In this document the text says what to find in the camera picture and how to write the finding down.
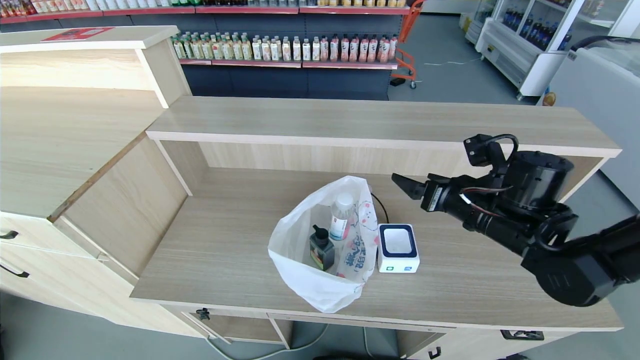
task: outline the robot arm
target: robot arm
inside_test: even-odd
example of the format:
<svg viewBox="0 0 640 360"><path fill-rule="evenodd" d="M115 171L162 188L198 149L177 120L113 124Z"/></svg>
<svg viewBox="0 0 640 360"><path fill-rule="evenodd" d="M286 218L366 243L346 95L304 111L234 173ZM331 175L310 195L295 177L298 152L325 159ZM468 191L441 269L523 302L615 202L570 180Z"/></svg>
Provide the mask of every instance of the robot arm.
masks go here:
<svg viewBox="0 0 640 360"><path fill-rule="evenodd" d="M497 140L508 138L508 159ZM464 141L473 166L491 165L489 174L443 177L421 183L393 174L392 180L427 212L441 211L462 221L522 257L553 299L590 306L619 285L640 278L640 218L631 217L603 231L566 241L578 216L557 202L571 161L544 152L518 151L515 136L476 135Z"/></svg>

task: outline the red sign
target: red sign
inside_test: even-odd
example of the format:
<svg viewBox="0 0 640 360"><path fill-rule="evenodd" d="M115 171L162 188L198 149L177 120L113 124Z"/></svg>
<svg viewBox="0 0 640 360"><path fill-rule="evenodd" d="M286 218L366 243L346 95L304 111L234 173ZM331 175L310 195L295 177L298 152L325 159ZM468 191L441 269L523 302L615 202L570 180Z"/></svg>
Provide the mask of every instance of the red sign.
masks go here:
<svg viewBox="0 0 640 360"><path fill-rule="evenodd" d="M94 37L95 35L101 34L105 31L113 29L114 26L108 28L80 28L80 29L71 29L67 30L64 33L60 33L54 35L52 37L46 38L41 42L45 41L65 41L65 40L85 40L90 37Z"/></svg>

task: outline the gray floor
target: gray floor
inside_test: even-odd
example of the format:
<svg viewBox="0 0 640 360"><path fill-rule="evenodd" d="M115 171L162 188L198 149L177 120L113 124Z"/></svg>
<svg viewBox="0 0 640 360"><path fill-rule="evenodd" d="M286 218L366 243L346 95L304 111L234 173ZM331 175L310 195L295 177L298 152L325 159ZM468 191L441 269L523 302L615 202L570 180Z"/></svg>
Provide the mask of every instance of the gray floor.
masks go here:
<svg viewBox="0 0 640 360"><path fill-rule="evenodd" d="M479 56L464 41L457 17L420 16L409 42L402 48L414 55L422 82L416 90L410 90L408 85L390 89L391 100L523 105L536 101L516 101L516 88L489 63L476 60ZM424 65L447 61L464 64ZM575 236L592 233L636 212L620 199L601 174L592 177L568 204L580 215L573 232ZM637 358L634 355L639 352L640 343L634 340L640 331L640 316L636 310L640 284L637 285L622 288L610 297L621 317L624 315L625 330L614 334L577 334L526 354L533 360ZM0 298L0 312L0 322L6 329L2 339L7 360L223 359L201 339L122 327L101 318L7 295ZM319 324L296 323L294 346L307 344L322 330L323 326ZM369 329L367 335L369 348L376 358L397 354L393 331ZM238 359L261 356L281 348L247 343L216 344ZM362 328L331 325L314 346L270 359L303 360L338 352L365 354Z"/></svg>

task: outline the bottle cap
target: bottle cap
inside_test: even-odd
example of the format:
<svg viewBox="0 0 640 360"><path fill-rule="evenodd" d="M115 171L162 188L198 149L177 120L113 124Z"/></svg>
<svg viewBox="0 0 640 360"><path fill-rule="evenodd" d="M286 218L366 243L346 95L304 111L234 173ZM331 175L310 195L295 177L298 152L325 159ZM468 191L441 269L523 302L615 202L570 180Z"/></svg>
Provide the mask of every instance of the bottle cap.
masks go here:
<svg viewBox="0 0 640 360"><path fill-rule="evenodd" d="M348 210L353 206L353 196L350 193L339 193L335 198L335 204L340 210Z"/></svg>
<svg viewBox="0 0 640 360"><path fill-rule="evenodd" d="M325 246L329 242L329 232L322 227L318 227L318 225L314 225L314 229L316 230L316 242L320 246Z"/></svg>

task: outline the counter top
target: counter top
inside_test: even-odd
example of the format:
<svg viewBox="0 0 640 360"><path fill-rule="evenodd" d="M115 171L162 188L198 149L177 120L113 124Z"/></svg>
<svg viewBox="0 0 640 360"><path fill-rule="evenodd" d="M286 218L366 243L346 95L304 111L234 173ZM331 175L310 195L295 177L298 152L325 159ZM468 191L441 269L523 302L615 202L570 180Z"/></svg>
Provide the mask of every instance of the counter top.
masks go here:
<svg viewBox="0 0 640 360"><path fill-rule="evenodd" d="M2 88L2 211L53 214L163 110L150 91L52 89Z"/></svg>
<svg viewBox="0 0 640 360"><path fill-rule="evenodd" d="M120 26L86 40L41 42L68 29L21 31L0 34L0 53L28 51L147 49L179 32L171 26Z"/></svg>
<svg viewBox="0 0 640 360"><path fill-rule="evenodd" d="M608 301L585 308L556 302L520 267L518 256L489 238L464 230L449 215L425 213L419 202L409 199L384 175L363 177L384 203L391 222L413 224L420 267L416 274L376 270L354 303L337 314L319 313L283 282L268 256L267 244L280 218L308 194L342 176L209 168L131 297L194 309L260 309L430 326L557 331L621 328ZM376 213L383 219L379 208Z"/></svg>
<svg viewBox="0 0 640 360"><path fill-rule="evenodd" d="M395 149L459 149L468 136L505 132L518 137L521 150L605 158L620 152L575 109L540 106L182 97L147 130L160 140Z"/></svg>

